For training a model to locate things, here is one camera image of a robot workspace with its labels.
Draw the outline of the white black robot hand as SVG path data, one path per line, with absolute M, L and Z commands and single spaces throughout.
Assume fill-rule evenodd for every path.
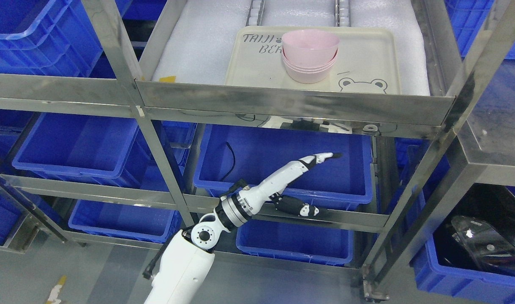
M 283 167 L 265 178 L 259 185 L 249 189 L 243 189 L 238 193 L 239 201 L 245 204 L 250 215 L 256 215 L 265 202 L 271 201 L 283 212 L 297 216 L 315 217 L 320 210 L 302 201 L 291 197 L 282 197 L 282 193 L 290 183 L 298 179 L 304 173 L 325 162 L 329 158 L 340 158 L 341 153 L 325 152 L 302 157 L 290 161 Z

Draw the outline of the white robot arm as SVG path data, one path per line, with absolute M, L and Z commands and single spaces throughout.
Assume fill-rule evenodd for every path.
M 199 223 L 174 234 L 159 259 L 147 304 L 189 304 L 215 260 L 214 248 L 223 232 L 230 233 L 259 213 L 269 200 L 259 187 L 242 189 L 219 200 Z

